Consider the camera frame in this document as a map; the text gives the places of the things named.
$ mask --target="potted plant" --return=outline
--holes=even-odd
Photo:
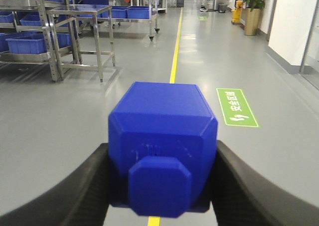
[[[265,0],[243,0],[243,2],[249,9],[245,22],[245,35],[256,35],[260,10],[265,8]]]

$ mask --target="plant pot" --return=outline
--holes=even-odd
[[[260,16],[260,9],[248,9],[247,19],[245,22],[245,35],[256,35],[258,22]]]

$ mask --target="gray epoxy floor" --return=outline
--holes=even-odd
[[[198,4],[185,2],[176,82],[199,85],[219,119],[218,138],[236,154],[319,206],[319,92],[301,76],[284,72],[266,54],[261,36],[244,36],[229,13],[201,13]],[[109,88],[95,72],[73,70],[53,84],[47,66],[0,66],[0,215],[47,191],[106,142],[107,116],[133,82],[169,82],[179,13],[172,8],[161,14],[154,42],[147,24],[116,26],[121,72]],[[208,20],[199,21],[199,15]],[[89,33],[81,41],[83,49],[94,47]],[[102,41],[107,48],[108,40]],[[216,88],[243,89],[261,128],[225,126]],[[127,222],[146,225],[147,218],[109,210],[106,225]],[[214,225],[212,211],[163,219],[162,225],[198,222]]]

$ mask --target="green floor sign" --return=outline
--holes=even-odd
[[[226,125],[259,127],[241,89],[217,88]]]
[[[199,20],[207,20],[207,17],[206,16],[199,16],[198,19]]]

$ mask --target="yellow floor line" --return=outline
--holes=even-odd
[[[160,217],[149,217],[148,226],[160,226]]]
[[[183,8],[181,8],[180,15],[179,15],[179,23],[178,23],[177,37],[176,37],[176,43],[175,43],[174,58],[173,58],[173,63],[171,65],[171,72],[170,72],[170,79],[169,79],[170,83],[175,83],[175,78],[176,78],[180,30],[181,30],[182,19],[183,19]],[[148,226],[160,226],[160,217],[149,217]]]
[[[170,79],[169,79],[170,83],[175,83],[175,78],[176,78],[177,60],[178,60],[178,52],[179,52],[179,40],[180,40],[182,19],[183,19],[183,7],[180,9],[179,23],[178,23],[177,37],[176,37],[176,43],[175,43],[175,51],[174,51],[174,58],[173,58],[172,66],[171,66]]]

